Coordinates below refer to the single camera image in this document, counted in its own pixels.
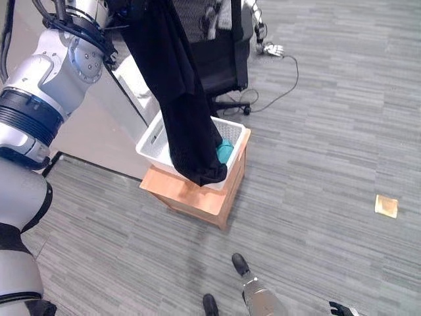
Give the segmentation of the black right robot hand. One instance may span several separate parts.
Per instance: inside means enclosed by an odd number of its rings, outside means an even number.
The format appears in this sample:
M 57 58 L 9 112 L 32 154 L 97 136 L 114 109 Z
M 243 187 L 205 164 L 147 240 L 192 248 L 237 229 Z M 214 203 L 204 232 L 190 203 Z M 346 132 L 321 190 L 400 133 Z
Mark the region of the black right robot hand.
M 329 301 L 330 313 L 336 316 L 359 316 L 354 307 L 347 307 L 337 302 Z

